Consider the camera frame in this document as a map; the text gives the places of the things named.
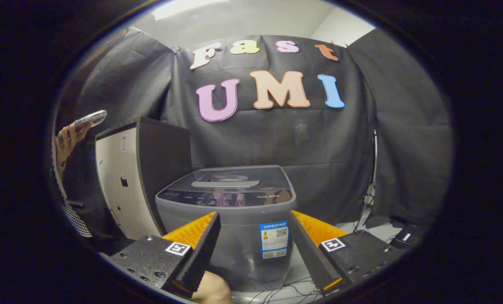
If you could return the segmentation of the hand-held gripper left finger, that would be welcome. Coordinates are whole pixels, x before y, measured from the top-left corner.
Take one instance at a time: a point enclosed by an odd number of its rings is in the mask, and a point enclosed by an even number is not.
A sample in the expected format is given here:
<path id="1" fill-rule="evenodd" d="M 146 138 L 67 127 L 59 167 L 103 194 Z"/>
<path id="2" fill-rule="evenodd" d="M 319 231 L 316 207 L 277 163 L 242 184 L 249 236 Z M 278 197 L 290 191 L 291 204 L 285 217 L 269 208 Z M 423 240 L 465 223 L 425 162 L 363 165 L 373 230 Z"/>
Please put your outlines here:
<path id="1" fill-rule="evenodd" d="M 147 290 L 167 298 L 190 298 L 200 285 L 221 230 L 210 212 L 165 236 L 144 235 L 107 262 Z"/>

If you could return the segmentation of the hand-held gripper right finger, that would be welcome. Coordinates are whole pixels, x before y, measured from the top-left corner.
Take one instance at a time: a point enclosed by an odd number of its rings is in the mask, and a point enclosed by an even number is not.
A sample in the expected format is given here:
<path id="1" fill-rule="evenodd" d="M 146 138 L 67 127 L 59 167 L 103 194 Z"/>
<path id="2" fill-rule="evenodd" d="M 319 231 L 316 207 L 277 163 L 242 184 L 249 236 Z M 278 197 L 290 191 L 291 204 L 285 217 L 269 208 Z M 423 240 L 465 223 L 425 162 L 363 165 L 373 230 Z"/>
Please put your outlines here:
<path id="1" fill-rule="evenodd" d="M 288 229 L 324 296 L 361 284 L 403 253 L 367 231 L 348 233 L 296 210 L 289 212 Z"/>

